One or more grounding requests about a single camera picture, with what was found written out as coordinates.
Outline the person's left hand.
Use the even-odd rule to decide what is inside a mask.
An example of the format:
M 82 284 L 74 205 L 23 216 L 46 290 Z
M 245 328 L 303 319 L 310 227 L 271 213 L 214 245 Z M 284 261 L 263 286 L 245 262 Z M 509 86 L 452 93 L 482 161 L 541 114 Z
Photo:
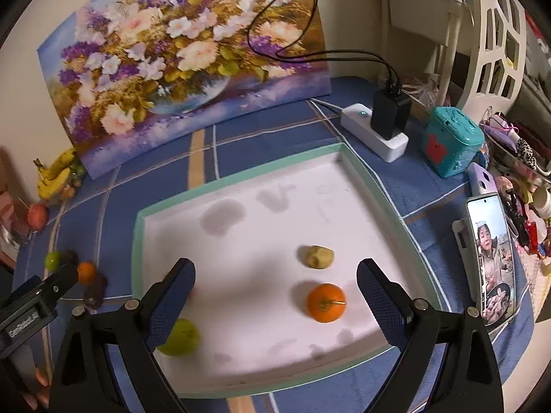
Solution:
M 34 369 L 32 383 L 31 391 L 22 394 L 25 402 L 33 412 L 39 408 L 48 409 L 50 406 L 50 379 L 42 368 Z

